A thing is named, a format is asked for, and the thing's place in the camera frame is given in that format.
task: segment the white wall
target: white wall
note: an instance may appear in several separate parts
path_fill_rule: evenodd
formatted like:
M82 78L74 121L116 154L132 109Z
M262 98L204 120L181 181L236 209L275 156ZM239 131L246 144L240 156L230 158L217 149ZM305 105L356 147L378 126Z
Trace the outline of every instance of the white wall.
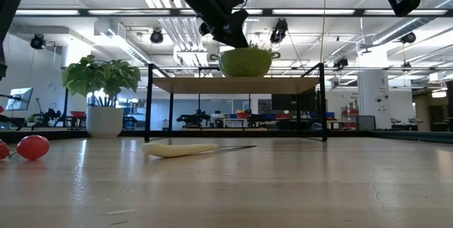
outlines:
M341 108L358 98L357 89L330 89L326 92L327 111L335 112L337 119L341 118ZM414 118L412 106L412 92L410 89L390 89L389 91L391 117L408 123L409 118Z
M55 110L63 111L64 87L62 85L62 57L49 50L36 51L30 43L8 34L4 41L6 57L6 78L0 81L0 93L10 94L11 89L33 87L32 99L27 111L4 111L3 115L27 118L39 113L36 98L40 99L41 108L47 111L52 103ZM0 105L6 108L6 98L0 99Z

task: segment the shelf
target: shelf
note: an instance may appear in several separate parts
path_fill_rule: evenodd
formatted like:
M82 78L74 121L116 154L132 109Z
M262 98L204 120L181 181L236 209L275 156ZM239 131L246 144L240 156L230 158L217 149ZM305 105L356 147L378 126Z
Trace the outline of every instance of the shelf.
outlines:
M153 84L169 93L297 94L319 84L318 78L157 78Z

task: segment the ceiling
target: ceiling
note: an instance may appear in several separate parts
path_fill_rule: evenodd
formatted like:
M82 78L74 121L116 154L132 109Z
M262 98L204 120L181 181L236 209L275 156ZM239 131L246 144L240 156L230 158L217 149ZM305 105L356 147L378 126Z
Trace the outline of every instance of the ceiling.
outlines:
M434 0L423 0L421 8L434 8ZM390 8L387 0L255 0L254 4L249 5L256 8ZM149 8L147 0L22 0L20 8ZM271 48L269 32L273 29L278 17L253 18L248 23L248 38L252 42L260 43L264 48ZM21 27L21 33L25 37L30 37L33 26L64 26L79 35L82 35L85 42L92 43L93 51L104 54L108 59L128 59L136 65L124 50L115 45L109 45L99 41L99 36L95 34L95 22L97 18L31 18L17 16L13 22L13 27ZM111 25L121 23L127 30L126 38L128 41L149 57L149 60L160 66L178 66L173 58L175 45L172 39L166 34L164 27L164 42L161 44L151 44L149 40L153 28L162 28L158 18L133 18L133 17L111 17L108 18ZM303 17L287 18L289 25L289 35L282 42L278 52L282 58L273 62L274 67L299 66L311 67L321 60L327 63L332 62L338 55L329 57L330 54L347 44L348 41L356 40L361 35L375 35L400 21L399 18L322 18L322 17ZM430 54L440 48L451 45L449 40L453 37L453 18L439 18L422 28L414 31L417 41L407 45L405 52L402 52L401 43L389 43L386 45L388 50L389 63L392 66L401 66L404 58L410 59L422 55ZM68 45L66 38L53 40L58 45ZM210 36L202 37L202 44L208 53L219 51L220 43L211 40ZM350 64L355 64L357 57L356 51L347 54ZM449 52L434 59L427 59L417 66L429 67L439 62L451 59ZM273 74L289 74L286 70L275 70ZM414 74L417 79L426 73Z

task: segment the colander handle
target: colander handle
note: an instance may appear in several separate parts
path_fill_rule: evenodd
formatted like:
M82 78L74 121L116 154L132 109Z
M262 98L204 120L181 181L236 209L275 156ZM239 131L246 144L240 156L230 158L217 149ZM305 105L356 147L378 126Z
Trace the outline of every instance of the colander handle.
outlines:
M213 61L217 61L217 60L219 60L219 56L216 55L216 54L211 54L210 55L210 59L213 60Z
M279 53L279 52L273 52L272 53L272 59L278 59L280 58L282 55Z

